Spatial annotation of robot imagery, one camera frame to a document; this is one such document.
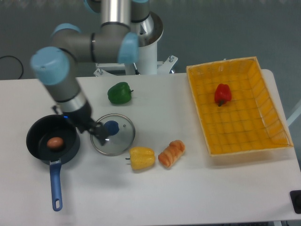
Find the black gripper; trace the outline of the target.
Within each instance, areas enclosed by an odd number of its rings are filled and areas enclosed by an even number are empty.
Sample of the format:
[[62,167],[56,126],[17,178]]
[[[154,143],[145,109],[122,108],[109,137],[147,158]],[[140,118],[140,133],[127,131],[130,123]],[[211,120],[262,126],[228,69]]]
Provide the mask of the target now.
[[106,144],[106,139],[110,136],[106,127],[99,121],[94,121],[91,118],[92,108],[88,102],[86,102],[79,109],[72,112],[64,112],[59,110],[58,105],[52,106],[52,110],[55,114],[62,116],[70,124],[76,127],[80,133],[87,131],[90,135],[94,136],[100,145]]

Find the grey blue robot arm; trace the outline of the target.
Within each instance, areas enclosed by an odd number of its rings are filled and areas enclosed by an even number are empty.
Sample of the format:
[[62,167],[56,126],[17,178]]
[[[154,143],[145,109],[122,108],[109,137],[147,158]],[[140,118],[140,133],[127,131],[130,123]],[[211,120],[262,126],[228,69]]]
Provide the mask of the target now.
[[147,0],[87,0],[85,6],[101,17],[99,33],[82,33],[72,24],[61,24],[51,36],[50,46],[31,57],[31,68],[63,115],[80,132],[87,131],[104,145],[107,129],[92,117],[92,109],[76,80],[82,62],[132,65],[139,59],[139,38],[131,24],[150,14]]

